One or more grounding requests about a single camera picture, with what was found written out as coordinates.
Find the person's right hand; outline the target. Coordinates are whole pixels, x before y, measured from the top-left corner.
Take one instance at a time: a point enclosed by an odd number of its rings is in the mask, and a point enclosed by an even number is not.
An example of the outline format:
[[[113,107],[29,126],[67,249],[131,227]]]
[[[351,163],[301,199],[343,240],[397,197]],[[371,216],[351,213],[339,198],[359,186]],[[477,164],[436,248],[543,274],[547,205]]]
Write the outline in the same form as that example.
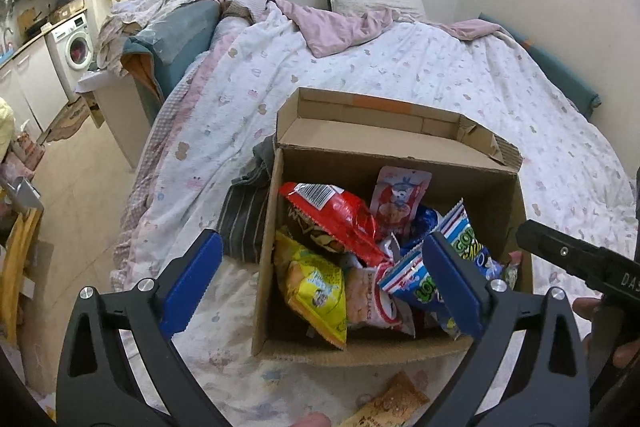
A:
[[[580,297],[574,300],[572,309],[578,317],[592,322],[596,314],[600,311],[601,300],[592,297]],[[582,340],[582,347],[585,354],[588,355],[591,345],[591,334],[585,335]],[[626,367],[634,361],[640,348],[640,339],[625,343],[616,349],[613,355],[613,365],[618,369],[626,369]]]

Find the person's left hand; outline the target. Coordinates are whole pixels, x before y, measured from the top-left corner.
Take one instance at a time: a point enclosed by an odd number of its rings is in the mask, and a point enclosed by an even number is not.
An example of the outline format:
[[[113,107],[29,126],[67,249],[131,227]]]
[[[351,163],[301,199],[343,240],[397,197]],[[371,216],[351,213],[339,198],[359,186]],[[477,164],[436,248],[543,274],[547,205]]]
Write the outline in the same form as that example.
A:
[[[323,413],[312,412],[297,421],[290,427],[331,427],[332,421]]]

